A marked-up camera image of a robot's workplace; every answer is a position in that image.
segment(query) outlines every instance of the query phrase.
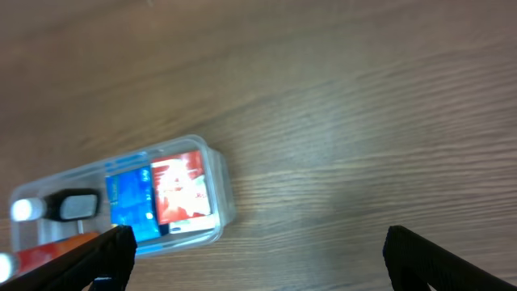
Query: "white cap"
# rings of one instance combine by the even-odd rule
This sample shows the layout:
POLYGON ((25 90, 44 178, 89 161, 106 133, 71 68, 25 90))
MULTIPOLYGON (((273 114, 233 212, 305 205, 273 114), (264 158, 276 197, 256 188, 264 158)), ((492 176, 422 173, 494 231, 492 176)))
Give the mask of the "white cap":
POLYGON ((40 198, 27 198, 17 200, 11 206, 11 219, 13 221, 30 221, 44 215, 46 204, 40 198))
POLYGON ((8 253, 0 253, 0 283, 9 280, 18 269, 18 260, 8 253))

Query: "red package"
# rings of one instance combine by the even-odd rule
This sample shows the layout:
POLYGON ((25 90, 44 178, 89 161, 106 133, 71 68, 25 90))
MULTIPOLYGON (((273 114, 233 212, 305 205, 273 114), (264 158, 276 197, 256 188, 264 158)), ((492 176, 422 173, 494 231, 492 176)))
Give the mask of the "red package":
POLYGON ((158 224, 211 213, 201 153, 157 158, 151 163, 158 224))

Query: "wooden table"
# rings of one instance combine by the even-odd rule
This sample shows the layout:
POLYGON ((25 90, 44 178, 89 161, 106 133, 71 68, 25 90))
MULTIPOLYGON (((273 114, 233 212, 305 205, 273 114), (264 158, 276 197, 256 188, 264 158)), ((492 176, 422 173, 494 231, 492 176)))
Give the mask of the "wooden table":
POLYGON ((129 290, 389 290, 404 225, 517 284, 517 2, 4 0, 0 251, 42 176, 197 133, 222 239, 129 290))

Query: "transparent box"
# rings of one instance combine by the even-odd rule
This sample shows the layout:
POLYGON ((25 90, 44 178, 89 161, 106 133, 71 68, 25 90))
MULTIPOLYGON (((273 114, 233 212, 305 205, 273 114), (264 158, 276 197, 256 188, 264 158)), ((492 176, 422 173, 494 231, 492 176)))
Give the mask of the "transparent box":
POLYGON ((13 191, 10 205, 16 200, 44 197, 65 188, 96 188, 103 194, 100 212, 86 220, 58 222, 48 219, 36 221, 11 221, 11 244, 13 251, 21 251, 41 244, 56 242, 76 234, 96 231, 105 232, 112 228, 110 203, 107 197, 106 178, 148 166, 155 158, 199 150, 204 168, 204 182, 212 210, 209 230, 198 230, 180 234, 167 234, 160 238, 139 242, 137 257, 160 255, 200 247, 215 242, 224 227, 236 216, 228 168, 224 157, 208 147, 203 138, 196 135, 180 137, 156 145, 135 150, 117 157, 64 171, 55 175, 26 183, 13 191))

